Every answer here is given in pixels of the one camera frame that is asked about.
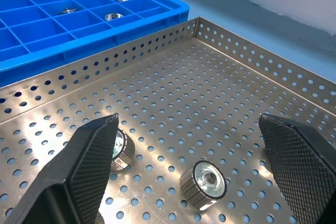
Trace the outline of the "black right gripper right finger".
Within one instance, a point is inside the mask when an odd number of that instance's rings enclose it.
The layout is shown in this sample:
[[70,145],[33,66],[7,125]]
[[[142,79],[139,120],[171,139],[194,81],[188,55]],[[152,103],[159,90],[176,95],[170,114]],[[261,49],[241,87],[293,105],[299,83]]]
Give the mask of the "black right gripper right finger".
[[274,180],[299,223],[335,223],[335,148],[313,127],[260,114]]

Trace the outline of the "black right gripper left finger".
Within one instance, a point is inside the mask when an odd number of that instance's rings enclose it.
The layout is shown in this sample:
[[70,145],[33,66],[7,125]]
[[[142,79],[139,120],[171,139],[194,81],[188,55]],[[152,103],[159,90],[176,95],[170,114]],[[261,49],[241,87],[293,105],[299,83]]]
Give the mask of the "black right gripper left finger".
[[110,176],[119,117],[76,129],[38,173],[6,223],[94,223]]

